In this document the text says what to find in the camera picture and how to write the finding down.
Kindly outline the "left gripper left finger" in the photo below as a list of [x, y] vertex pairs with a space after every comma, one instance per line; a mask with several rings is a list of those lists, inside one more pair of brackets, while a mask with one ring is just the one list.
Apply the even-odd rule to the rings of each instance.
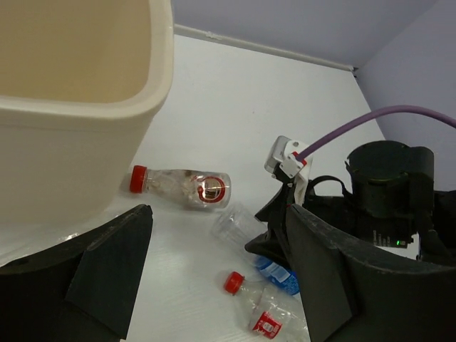
[[140, 204], [1, 267], [2, 341], [126, 339], [152, 235]]

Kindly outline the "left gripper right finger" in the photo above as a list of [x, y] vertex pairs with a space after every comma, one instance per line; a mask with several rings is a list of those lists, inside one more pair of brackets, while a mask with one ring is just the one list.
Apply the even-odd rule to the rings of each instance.
[[304, 208], [286, 211], [312, 341], [453, 341], [455, 269], [379, 249]]

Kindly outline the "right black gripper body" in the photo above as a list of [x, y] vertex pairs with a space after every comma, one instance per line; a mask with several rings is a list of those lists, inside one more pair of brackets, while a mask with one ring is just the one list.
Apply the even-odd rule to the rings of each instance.
[[[315, 187], [322, 182], [337, 182], [341, 186], [340, 196], [321, 196]], [[356, 208], [353, 195], [337, 177], [324, 175], [309, 180], [301, 206], [309, 212], [306, 225], [313, 231], [340, 231], [356, 237]]]

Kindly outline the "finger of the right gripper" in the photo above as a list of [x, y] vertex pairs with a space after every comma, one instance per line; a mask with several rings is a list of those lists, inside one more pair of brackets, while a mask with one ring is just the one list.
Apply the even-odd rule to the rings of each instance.
[[266, 225], [266, 231], [262, 235], [286, 233], [286, 212], [295, 203], [295, 188], [295, 184], [283, 184], [273, 198], [255, 214], [255, 218]]
[[247, 252], [266, 257], [282, 267], [292, 267], [291, 247], [288, 234], [262, 235], [244, 246]]

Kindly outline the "red cap crushed bottle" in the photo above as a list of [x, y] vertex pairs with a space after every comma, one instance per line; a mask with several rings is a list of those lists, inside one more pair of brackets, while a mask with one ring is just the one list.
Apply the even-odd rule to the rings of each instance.
[[237, 271], [227, 275], [223, 289], [237, 301], [239, 320], [268, 341], [309, 341], [301, 302], [267, 281], [248, 281]]

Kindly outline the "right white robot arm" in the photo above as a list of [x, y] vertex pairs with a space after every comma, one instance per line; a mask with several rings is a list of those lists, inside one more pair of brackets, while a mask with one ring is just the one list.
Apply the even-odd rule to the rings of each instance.
[[289, 267], [286, 210], [299, 204], [327, 224], [377, 247], [405, 249], [420, 237], [418, 260], [455, 265], [455, 191], [434, 188], [434, 154], [383, 140], [357, 147], [346, 160], [351, 188], [339, 196], [320, 196], [315, 188], [336, 181], [324, 175], [309, 180], [303, 199], [281, 190], [257, 214], [267, 231], [248, 241], [248, 252]]

